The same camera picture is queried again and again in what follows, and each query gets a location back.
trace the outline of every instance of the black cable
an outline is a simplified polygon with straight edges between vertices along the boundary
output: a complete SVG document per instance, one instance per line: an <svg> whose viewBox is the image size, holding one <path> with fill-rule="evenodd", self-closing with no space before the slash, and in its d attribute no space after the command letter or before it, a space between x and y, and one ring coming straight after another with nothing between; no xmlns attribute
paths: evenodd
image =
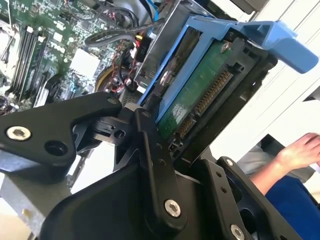
<svg viewBox="0 0 320 240"><path fill-rule="evenodd" d="M151 19L151 22L153 21L153 16L152 16L152 12L151 12L151 9L150 9L150 6L149 4L147 3L146 0L139 0L140 3L143 5L143 7L145 8L145 10L147 11L147 13L149 14L150 16L150 19Z"/></svg>
<svg viewBox="0 0 320 240"><path fill-rule="evenodd" d="M120 13L121 15L127 17L130 19L132 26L131 27L137 27L139 26L139 19L137 15L135 15L134 12L131 10L124 8L124 7L119 7L119 6L113 6L110 3L106 3L106 5L102 4L99 2L99 5L101 7L101 11L104 12L105 10L111 11L111 12L117 12Z"/></svg>
<svg viewBox="0 0 320 240"><path fill-rule="evenodd" d="M69 10L69 13L70 13L75 19L77 19L78 21L85 21L85 22L87 22L87 21L92 21L92 20L96 19L96 18L98 17L98 15L101 14L101 12L99 12L99 13L95 14L92 18L82 18L82 17L80 17L80 16L78 16L78 15L76 15L76 14L74 13L74 11L71 9L71 7L69 6L69 4L68 4L67 2L65 2L64 5L65 5L65 6L67 7L67 9Z"/></svg>
<svg viewBox="0 0 320 240"><path fill-rule="evenodd" d="M122 74L127 76L129 75L129 70L128 69L123 69L122 70ZM103 81L102 83L99 85L97 91L98 92L104 92L108 86L108 84L110 83L110 81L112 80L112 78L110 77L112 74L108 75Z"/></svg>
<svg viewBox="0 0 320 240"><path fill-rule="evenodd" d="M132 27L128 29L108 29L98 33L95 33L89 37L87 37L84 41L87 47L98 48L120 39L130 40L133 43L136 42L135 33L143 32L145 30L157 27L163 23L165 23L165 19L161 18L158 21L151 22L142 26Z"/></svg>
<svg viewBox="0 0 320 240"><path fill-rule="evenodd" d="M117 67L117 75L118 75L118 78L120 80L120 82L122 83L122 85L124 85L124 87L130 92L130 93L134 93L136 91L135 87L134 87L134 81L132 81L132 85L133 85L133 88L129 87L127 84L126 84L126 80L124 79L123 77L123 73L122 73L122 64L123 64L123 61L125 59L126 56L128 56L128 54L130 53L130 50L133 48L133 46L129 46L127 47L121 54L120 56L120 60L119 60L119 64L118 64L118 67Z"/></svg>

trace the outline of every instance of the silver screw head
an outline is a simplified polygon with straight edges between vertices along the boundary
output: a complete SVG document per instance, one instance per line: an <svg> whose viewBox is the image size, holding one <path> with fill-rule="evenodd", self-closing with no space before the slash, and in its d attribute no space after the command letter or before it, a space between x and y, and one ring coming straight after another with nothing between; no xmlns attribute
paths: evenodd
<svg viewBox="0 0 320 240"><path fill-rule="evenodd" d="M230 159L227 159L226 162L227 162L227 164L228 164L229 166L233 166L233 165L234 165L234 163L233 163Z"/></svg>
<svg viewBox="0 0 320 240"><path fill-rule="evenodd" d="M31 218L32 212L26 208L22 209L21 214L25 216L27 219Z"/></svg>
<svg viewBox="0 0 320 240"><path fill-rule="evenodd" d="M111 104L117 104L117 101L112 98L108 98L108 102Z"/></svg>
<svg viewBox="0 0 320 240"><path fill-rule="evenodd" d="M144 115L144 116L147 117L147 118L150 118L150 114L149 114L148 112L146 112L146 111L143 111L143 112L142 112L142 115Z"/></svg>
<svg viewBox="0 0 320 240"><path fill-rule="evenodd" d="M164 208L166 212L174 218L178 218L181 215L181 209L179 204L172 199L165 201Z"/></svg>
<svg viewBox="0 0 320 240"><path fill-rule="evenodd" d="M228 42L228 41L225 42L225 43L222 45L220 52L221 52L222 54L224 54L224 53L230 48L230 46L231 46L230 42Z"/></svg>
<svg viewBox="0 0 320 240"><path fill-rule="evenodd" d="M16 141L26 141L31 138L31 132L23 126L12 126L6 131L8 138Z"/></svg>
<svg viewBox="0 0 320 240"><path fill-rule="evenodd" d="M232 235L237 239L237 240L245 240L245 235L244 233L241 231L241 229L235 225L235 224L232 224L230 226L230 229L231 229L231 232L232 232Z"/></svg>

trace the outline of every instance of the metal frame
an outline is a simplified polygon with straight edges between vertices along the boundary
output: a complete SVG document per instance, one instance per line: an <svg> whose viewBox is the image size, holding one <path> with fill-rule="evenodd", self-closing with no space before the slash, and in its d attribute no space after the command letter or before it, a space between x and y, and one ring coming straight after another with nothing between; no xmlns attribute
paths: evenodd
<svg viewBox="0 0 320 240"><path fill-rule="evenodd" d="M91 124L88 124L89 119L86 117L80 121L72 119L79 119L78 114L71 114L69 118L65 117L66 113L83 107L84 101L92 104L101 99L105 99L105 104L98 115L94 115L95 109L92 109L92 112L80 111L92 116ZM158 238L177 240L190 238L220 240L232 239L233 236L250 240L253 239L251 236L253 233L246 230L245 226L247 227L248 223L241 218L243 208L249 209L255 221L258 222L258 226L261 226L261 228L256 228L256 234L259 236L268 239L280 239L280 236L291 240L300 239L229 158L221 158L217 164L212 162L214 160L199 159L189 169L187 176L176 173L168 144L158 135L152 116L143 108L137 108L133 112L128 108L121 109L119 105L120 103L110 98L107 93L100 92L36 108L37 114L34 114L34 109L30 109L13 113L10 118L0 118L4 128L11 126L12 122L20 125L25 123L26 127L30 127L26 119L33 120L39 126L37 129L30 129L32 137L19 142L20 148L15 148L11 155L17 156L23 163L23 159L30 156L24 151L23 146L32 145L31 149L35 151L28 160L36 165L46 165L52 171L51 175L62 176L61 173L65 172L65 168L57 168L55 161L38 161L39 157L43 156L40 150L46 147L35 140L43 134L40 130L53 126L57 121L57 119L44 121L45 114L55 114L55 117L59 119L65 117L67 122L60 126L60 130L66 132L70 137L79 133L79 128L73 127L75 123L77 126L85 123L87 126L85 133L77 134L77 138L82 136L79 146L90 146L92 140L105 139L122 148L116 151L114 173L67 197L53 209L51 205L49 208L46 205L47 208L43 210L39 208L39 203L46 202L46 196L52 193L51 187L55 186L52 185L53 181L49 182L48 178L44 178L41 167L32 168L29 165L25 169L14 170L9 174L7 179L21 179L20 183L15 181L15 185L26 187L19 188L23 194L26 194L26 201L31 200L42 213L42 218L37 223L41 224L45 219L39 234L41 239L81 240L88 239L88 237L105 239L106 235L110 239L117 240L128 239L128 236L130 239L154 239L156 235ZM130 127L130 131L127 131L125 126ZM120 137L122 140L119 140L119 137L117 139L119 135L116 133L119 129L125 130L126 133ZM41 138L46 143L52 141L52 137L58 136L47 131ZM57 141L68 139L65 138L65 135L60 137ZM1 136L0 140L5 143L1 145L1 156L5 156L3 153L17 144L7 136ZM65 145L73 156L78 148L72 147L72 142L65 141ZM51 155L52 160L61 158L61 156L53 157L52 153L47 150L47 157ZM1 158L0 170L8 174L8 163L4 160ZM53 178L55 181L62 179L62 177ZM41 185L43 189L48 186L47 194L30 195L30 189L38 194L42 193L42 191L37 191L38 188L34 188L37 185ZM60 183L59 186L66 186L66 183ZM242 200L237 198L235 188L240 189ZM2 189L1 194L7 196L8 189ZM51 203L54 205L59 200L55 198ZM166 208L167 200L172 200L171 203L176 203L178 207ZM21 213L25 218L32 217L32 214L29 213L37 213L33 208L32 210L24 210ZM35 233L39 233L39 225L31 226Z"/></svg>
<svg viewBox="0 0 320 240"><path fill-rule="evenodd" d="M194 0L171 1L160 13L160 17L166 17L166 22L155 32L156 37L150 45L144 62L138 66L134 78L141 87L146 88L150 85L153 74L156 73L158 65L162 62L163 57L165 57L164 54L174 45L188 17L195 14L214 18L209 11Z"/></svg>

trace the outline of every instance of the black metal bracket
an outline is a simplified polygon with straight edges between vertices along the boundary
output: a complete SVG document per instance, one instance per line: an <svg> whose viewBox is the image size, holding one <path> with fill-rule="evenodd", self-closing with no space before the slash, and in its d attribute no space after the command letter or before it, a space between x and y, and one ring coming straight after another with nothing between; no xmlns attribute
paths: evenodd
<svg viewBox="0 0 320 240"><path fill-rule="evenodd" d="M16 126L24 127L31 134L26 135L22 130L8 133L11 127ZM64 239L70 239L63 234L65 227L58 227L65 217L58 220L56 216L67 215L66 224L80 226L83 218L74 217L75 212L90 221L92 209L96 214L99 208L109 214L117 208L112 206L116 204L114 201L119 201L122 191L126 191L124 196L135 196L137 205L132 205L129 198L121 201L125 209L139 214L136 225L146 225L148 233L153 236L146 239L251 240L255 233L260 240L300 239L230 159L220 158L217 164L199 159L189 168L189 176L176 173L168 143L159 136L153 116L143 108L135 111L122 108L120 102L107 93L95 93L6 115L0 118L0 128L0 171L43 184L61 181L76 152L94 148L100 141L116 145L114 173L102 181L106 185L96 183L92 188L90 186L66 198L49 215L44 228L50 229L55 236L61 233ZM131 179L135 181L132 182L135 190L128 186ZM111 205L105 204L106 198L111 198L106 193L112 193ZM244 215L247 211L257 223L254 227ZM128 212L122 211L122 216L128 218ZM119 226L112 220L112 215L108 219L111 219L111 225ZM205 226L198 224L194 227L198 220ZM90 234L92 229L96 232L96 226L88 226L87 233ZM105 239L106 226L100 226L97 229L102 233L99 239ZM88 239L85 235L79 237L81 230L73 230L78 234L76 239ZM184 234L191 232L196 237L190 235L185 238Z"/></svg>
<svg viewBox="0 0 320 240"><path fill-rule="evenodd" d="M121 109L118 100L99 92L2 116L0 172L47 183L61 181L76 157L73 127L101 116L117 116ZM31 136L10 139L7 131L16 126L28 129Z"/></svg>
<svg viewBox="0 0 320 240"><path fill-rule="evenodd" d="M225 171L238 212L251 235L259 240L301 239L234 161L224 156L217 164Z"/></svg>

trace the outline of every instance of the human hand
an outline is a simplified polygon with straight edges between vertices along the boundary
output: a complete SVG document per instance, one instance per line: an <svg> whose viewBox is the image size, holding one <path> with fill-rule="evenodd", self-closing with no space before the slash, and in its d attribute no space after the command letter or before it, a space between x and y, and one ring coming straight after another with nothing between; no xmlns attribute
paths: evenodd
<svg viewBox="0 0 320 240"><path fill-rule="evenodd" d="M307 133L291 145L281 150L275 161L285 172L317 163L320 166L320 136Z"/></svg>

